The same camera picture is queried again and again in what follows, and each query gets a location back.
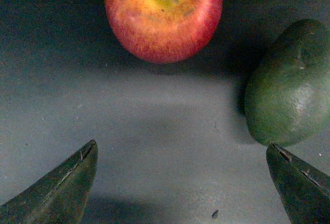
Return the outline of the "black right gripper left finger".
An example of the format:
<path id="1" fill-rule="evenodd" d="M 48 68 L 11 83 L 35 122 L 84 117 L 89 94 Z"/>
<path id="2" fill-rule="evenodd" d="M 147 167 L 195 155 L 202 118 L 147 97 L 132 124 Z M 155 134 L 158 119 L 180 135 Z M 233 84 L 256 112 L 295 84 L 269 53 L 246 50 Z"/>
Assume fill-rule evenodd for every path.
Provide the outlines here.
<path id="1" fill-rule="evenodd" d="M 29 188 L 1 205 L 1 223 L 80 223 L 97 169 L 91 140 Z"/>

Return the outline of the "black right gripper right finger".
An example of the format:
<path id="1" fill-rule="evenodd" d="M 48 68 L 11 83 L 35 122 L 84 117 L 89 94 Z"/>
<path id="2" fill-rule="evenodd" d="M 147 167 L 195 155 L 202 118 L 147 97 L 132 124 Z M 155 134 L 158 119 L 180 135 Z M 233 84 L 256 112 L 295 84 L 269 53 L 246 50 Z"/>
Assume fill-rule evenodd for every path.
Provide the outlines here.
<path id="1" fill-rule="evenodd" d="M 270 176 L 291 223 L 329 223 L 329 175 L 272 143 Z"/>

